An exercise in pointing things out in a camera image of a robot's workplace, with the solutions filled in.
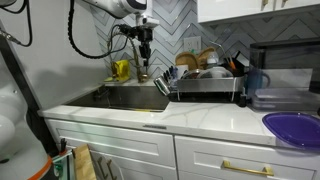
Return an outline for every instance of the stainless steel sink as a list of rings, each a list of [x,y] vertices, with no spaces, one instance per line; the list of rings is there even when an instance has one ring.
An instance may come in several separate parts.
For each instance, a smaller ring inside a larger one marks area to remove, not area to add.
[[[169,99],[160,94],[155,86],[110,86],[100,87],[65,105],[162,112],[168,103]]]

